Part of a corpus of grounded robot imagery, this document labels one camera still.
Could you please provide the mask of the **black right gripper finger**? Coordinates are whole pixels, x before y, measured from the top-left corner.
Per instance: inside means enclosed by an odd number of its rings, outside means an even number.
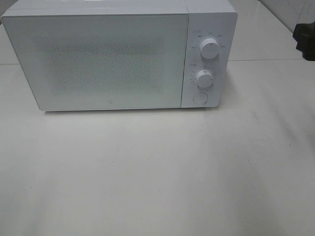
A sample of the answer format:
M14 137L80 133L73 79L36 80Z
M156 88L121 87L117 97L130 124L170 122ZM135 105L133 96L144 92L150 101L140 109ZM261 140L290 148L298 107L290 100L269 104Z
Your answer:
M296 49L302 53L302 57L308 61L315 60L315 22L297 24L293 38L297 42Z

